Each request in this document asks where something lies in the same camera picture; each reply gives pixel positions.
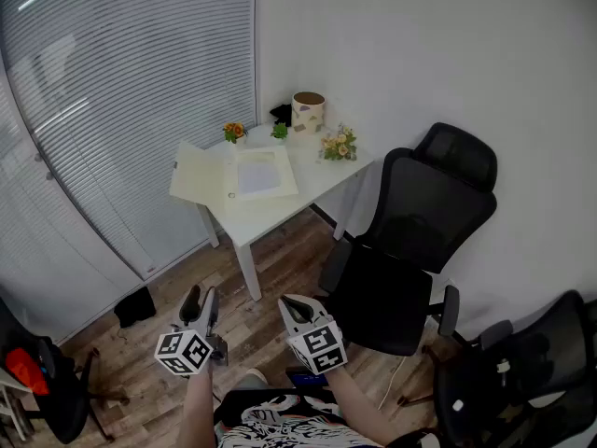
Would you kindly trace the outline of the white paper sheet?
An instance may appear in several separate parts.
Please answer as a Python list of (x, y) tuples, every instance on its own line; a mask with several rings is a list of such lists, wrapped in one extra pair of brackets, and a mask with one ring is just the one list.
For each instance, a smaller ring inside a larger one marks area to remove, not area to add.
[(265, 160), (243, 160), (237, 165), (238, 189), (241, 194), (251, 194), (281, 185), (276, 164)]

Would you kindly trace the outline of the black bag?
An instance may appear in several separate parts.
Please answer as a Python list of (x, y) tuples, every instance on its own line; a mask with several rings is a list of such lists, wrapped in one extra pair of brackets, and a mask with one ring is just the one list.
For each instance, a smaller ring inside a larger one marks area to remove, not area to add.
[(141, 287), (122, 299), (115, 306), (114, 313), (122, 329), (153, 317), (156, 314), (156, 308), (148, 287)]

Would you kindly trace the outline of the person's right forearm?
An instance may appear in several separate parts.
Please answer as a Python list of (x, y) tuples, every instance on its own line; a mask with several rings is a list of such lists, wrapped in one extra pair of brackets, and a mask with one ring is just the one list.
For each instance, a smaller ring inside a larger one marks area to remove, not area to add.
[(381, 446), (398, 438), (396, 428), (380, 413), (343, 367), (325, 373), (340, 410), (350, 428)]

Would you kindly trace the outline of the person's left forearm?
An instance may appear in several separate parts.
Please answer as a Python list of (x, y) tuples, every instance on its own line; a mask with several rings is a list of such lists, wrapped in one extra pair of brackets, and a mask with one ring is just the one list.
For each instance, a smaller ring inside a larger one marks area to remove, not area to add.
[(193, 375), (187, 383), (176, 448), (216, 448), (213, 380), (210, 369)]

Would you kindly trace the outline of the black mesh office chair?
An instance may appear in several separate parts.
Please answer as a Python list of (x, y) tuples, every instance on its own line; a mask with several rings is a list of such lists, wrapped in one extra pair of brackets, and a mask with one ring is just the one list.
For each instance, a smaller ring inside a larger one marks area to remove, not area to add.
[(435, 366), (449, 448), (552, 448), (597, 421), (597, 299), (570, 290), (526, 328), (495, 325)]

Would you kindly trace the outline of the cream patterned round bin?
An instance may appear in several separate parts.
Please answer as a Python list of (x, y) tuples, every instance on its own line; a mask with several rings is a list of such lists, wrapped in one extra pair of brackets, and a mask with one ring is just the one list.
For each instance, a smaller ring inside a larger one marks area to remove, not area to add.
[(300, 91), (291, 102), (291, 128), (295, 133), (319, 133), (324, 127), (326, 99), (319, 93)]

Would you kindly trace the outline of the person's grey trouser leg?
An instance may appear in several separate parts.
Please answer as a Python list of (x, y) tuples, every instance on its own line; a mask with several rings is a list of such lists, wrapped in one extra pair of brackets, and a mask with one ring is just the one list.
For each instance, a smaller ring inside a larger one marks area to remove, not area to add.
[(233, 387), (233, 390), (264, 390), (269, 388), (270, 385), (265, 375), (260, 370), (251, 368)]

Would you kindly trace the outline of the black office chair with headrest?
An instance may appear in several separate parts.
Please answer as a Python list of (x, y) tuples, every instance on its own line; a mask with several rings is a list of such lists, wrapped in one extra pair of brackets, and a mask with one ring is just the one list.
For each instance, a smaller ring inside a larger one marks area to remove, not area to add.
[(416, 148), (385, 156), (370, 226), (336, 243), (319, 279), (346, 342), (409, 357), (430, 316), (440, 335), (453, 334), (459, 290), (448, 284), (443, 301), (432, 303), (433, 277), (495, 212), (496, 177), (495, 152), (443, 122)]

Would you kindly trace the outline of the cream folder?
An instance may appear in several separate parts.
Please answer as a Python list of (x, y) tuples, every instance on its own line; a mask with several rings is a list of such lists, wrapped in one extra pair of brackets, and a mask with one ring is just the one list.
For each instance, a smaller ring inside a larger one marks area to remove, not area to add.
[[(277, 189), (241, 194), (237, 165), (243, 160), (273, 161), (281, 185)], [(176, 198), (208, 207), (229, 206), (253, 201), (292, 196), (299, 193), (286, 148), (283, 146), (234, 149), (228, 156), (204, 150), (188, 142), (179, 144), (174, 162), (170, 194)]]

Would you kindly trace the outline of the yellow flower bouquet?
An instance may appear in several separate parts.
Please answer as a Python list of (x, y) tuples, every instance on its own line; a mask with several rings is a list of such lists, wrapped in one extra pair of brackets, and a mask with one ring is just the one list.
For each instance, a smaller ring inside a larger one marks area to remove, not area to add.
[(335, 132), (321, 139), (319, 158), (326, 161), (356, 161), (356, 136), (354, 130), (342, 123)]

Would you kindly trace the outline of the white table leg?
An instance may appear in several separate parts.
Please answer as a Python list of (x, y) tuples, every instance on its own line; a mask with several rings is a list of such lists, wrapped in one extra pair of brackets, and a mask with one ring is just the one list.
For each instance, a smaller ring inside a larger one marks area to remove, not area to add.
[(350, 188), (346, 188), (343, 192), (340, 211), (336, 221), (336, 227), (333, 232), (333, 237), (336, 241), (342, 239), (346, 229), (346, 225), (350, 219), (354, 206), (354, 192)]
[(196, 206), (201, 218), (201, 222), (206, 230), (209, 244), (213, 248), (217, 248), (219, 246), (219, 239), (217, 237), (215, 226), (210, 216), (210, 212), (208, 208), (203, 204), (197, 203)]
[(262, 298), (261, 289), (257, 278), (257, 270), (253, 260), (250, 245), (234, 244), (237, 260), (241, 267), (246, 288), (254, 301)]

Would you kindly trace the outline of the grey window blinds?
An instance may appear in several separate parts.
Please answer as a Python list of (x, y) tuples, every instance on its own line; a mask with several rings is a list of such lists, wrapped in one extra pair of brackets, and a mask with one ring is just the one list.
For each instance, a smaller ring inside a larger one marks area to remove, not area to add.
[(0, 0), (21, 115), (101, 237), (148, 277), (203, 243), (178, 145), (257, 122), (254, 0)]

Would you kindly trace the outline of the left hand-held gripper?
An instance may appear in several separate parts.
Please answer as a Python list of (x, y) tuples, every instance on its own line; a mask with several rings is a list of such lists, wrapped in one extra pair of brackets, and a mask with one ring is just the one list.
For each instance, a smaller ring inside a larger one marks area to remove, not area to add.
[[(228, 344), (214, 332), (219, 313), (219, 296), (210, 287), (201, 308), (201, 288), (194, 285), (179, 309), (178, 324), (172, 324), (168, 333), (161, 334), (154, 358), (170, 373), (177, 376), (200, 374), (208, 361), (216, 365), (229, 364)], [(189, 324), (201, 316), (201, 330)]]

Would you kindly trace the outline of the orange object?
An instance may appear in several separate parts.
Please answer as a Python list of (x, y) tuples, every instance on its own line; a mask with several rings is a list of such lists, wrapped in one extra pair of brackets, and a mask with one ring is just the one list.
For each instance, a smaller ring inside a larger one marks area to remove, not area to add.
[(6, 356), (8, 371), (35, 395), (47, 396), (49, 387), (44, 372), (37, 362), (22, 348), (11, 350)]

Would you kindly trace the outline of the black device with blue screen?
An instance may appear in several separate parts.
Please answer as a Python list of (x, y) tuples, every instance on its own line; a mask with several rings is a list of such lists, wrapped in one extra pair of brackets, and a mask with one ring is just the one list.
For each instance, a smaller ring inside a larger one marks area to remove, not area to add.
[(323, 374), (316, 375), (301, 367), (289, 367), (285, 370), (287, 378), (296, 388), (323, 388), (328, 386), (326, 377)]

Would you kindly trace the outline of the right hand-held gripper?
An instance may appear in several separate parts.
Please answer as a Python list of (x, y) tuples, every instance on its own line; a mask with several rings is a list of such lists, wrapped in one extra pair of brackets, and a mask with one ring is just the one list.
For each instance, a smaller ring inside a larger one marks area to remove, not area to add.
[(315, 298), (298, 294), (278, 300), (282, 319), (290, 335), (287, 342), (298, 360), (313, 374), (324, 374), (348, 362), (341, 331), (335, 321), (300, 334), (303, 321), (327, 317), (324, 305)]

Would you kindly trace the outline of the person's black printed shirt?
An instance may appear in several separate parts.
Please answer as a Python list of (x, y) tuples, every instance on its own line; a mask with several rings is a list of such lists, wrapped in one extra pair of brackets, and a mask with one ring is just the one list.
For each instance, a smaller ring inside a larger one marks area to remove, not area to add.
[(381, 448), (349, 427), (327, 390), (232, 390), (214, 421), (217, 448)]

